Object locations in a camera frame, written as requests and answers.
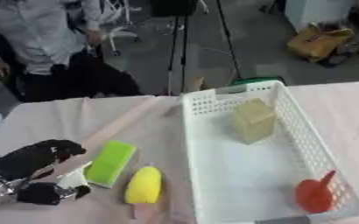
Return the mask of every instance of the basket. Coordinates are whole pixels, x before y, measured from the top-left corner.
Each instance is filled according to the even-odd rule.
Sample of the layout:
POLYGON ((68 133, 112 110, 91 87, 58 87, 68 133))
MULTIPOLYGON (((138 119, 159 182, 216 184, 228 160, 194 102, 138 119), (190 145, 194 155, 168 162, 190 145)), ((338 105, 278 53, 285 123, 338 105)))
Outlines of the basket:
POLYGON ((244 223, 307 216, 330 221, 359 214, 359 199, 298 103, 279 81, 185 94, 182 99, 194 210, 198 224, 244 223), (234 107, 260 98, 273 107, 272 136, 247 145, 232 124, 234 107), (294 187, 336 170, 334 206, 309 214, 294 187))

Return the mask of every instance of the yellow foam toy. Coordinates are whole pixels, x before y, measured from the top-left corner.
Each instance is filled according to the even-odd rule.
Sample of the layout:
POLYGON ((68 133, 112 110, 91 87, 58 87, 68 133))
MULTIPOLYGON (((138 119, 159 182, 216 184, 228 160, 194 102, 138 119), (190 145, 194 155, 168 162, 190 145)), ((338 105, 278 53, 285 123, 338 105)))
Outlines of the yellow foam toy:
POLYGON ((162 187, 162 174, 153 166, 138 170, 130 180, 125 192, 125 202, 129 204, 155 203, 162 187))

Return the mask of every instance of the white tablecloth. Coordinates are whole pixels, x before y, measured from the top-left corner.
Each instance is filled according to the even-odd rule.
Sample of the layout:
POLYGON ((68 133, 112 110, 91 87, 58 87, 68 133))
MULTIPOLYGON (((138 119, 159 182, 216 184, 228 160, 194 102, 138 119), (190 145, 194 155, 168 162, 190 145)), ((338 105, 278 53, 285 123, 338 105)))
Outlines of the white tablecloth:
MULTIPOLYGON (((290 87, 290 90, 359 194, 359 82, 290 87)), ((82 142, 150 99, 153 96, 23 104, 0 127, 0 156, 49 138, 82 142)), ((148 221, 132 220, 130 207, 120 202, 117 192, 94 189, 77 202, 59 206, 3 206, 0 223, 170 223, 167 219, 174 216, 191 221, 192 196, 178 104, 175 97, 159 97, 152 108, 112 137, 139 147, 140 158, 134 169, 153 163, 164 173, 169 196, 165 197, 163 208, 157 210, 162 215, 148 221)), ((337 223, 359 224, 359 218, 337 223)))

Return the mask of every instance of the robotic hand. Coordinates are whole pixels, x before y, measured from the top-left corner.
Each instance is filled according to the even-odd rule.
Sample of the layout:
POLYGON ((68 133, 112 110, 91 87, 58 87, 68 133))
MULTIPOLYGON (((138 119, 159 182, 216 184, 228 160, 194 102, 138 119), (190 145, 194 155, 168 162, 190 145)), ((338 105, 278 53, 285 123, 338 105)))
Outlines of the robotic hand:
POLYGON ((85 152, 81 145, 68 140, 47 140, 0 157, 0 203, 16 199, 58 205, 63 199, 86 195, 90 190, 85 185, 64 189, 54 183, 30 183, 51 175, 55 165, 85 152))

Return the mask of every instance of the cable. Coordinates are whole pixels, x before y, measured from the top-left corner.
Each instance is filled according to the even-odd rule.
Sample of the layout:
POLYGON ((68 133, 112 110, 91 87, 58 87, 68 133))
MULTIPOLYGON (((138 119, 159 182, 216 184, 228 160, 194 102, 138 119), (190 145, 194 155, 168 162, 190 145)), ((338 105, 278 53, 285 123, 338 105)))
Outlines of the cable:
POLYGON ((172 94, 172 64, 174 63, 174 54, 175 54, 175 48, 177 47, 177 34, 178 34, 178 25, 179 25, 179 17, 175 17, 174 22, 174 30, 172 31, 172 52, 170 55, 170 62, 169 62, 169 68, 168 68, 168 85, 167 85, 167 91, 168 95, 172 94))
MULTIPOLYGON (((216 53, 222 53, 222 54, 226 54, 226 55, 229 56, 229 57, 233 57, 233 55, 232 55, 231 53, 229 53, 229 52, 224 52, 224 51, 221 51, 221 50, 218 50, 218 49, 215 49, 215 48, 211 48, 211 47, 202 47, 201 50, 211 51, 211 52, 216 52, 216 53)), ((240 60, 238 60, 238 66, 239 66, 239 68, 242 67, 240 60)), ((231 82, 233 81, 233 79, 234 79, 236 76, 237 76, 237 75, 236 75, 236 69, 233 68, 233 70, 232 70, 232 72, 231 72, 231 75, 230 75, 230 77, 229 77, 229 80, 228 80, 226 86, 231 85, 231 82)))
POLYGON ((185 91, 185 71, 187 68, 187 30, 188 30, 188 15, 184 17, 184 41, 182 43, 182 77, 181 77, 181 93, 185 91))
POLYGON ((230 52, 231 52, 231 56, 233 58, 237 78, 241 79, 242 76, 241 76, 241 73, 240 73, 240 70, 239 70, 238 61, 236 60, 236 54, 234 52, 234 48, 233 48, 233 45, 231 43, 231 34, 230 34, 229 28, 228 28, 228 26, 226 24, 226 18, 224 17, 221 0, 216 0, 216 4, 218 6, 219 16, 220 16, 221 21, 222 21, 224 34, 226 35, 226 39, 227 39, 227 41, 229 43, 229 49, 230 49, 230 52))

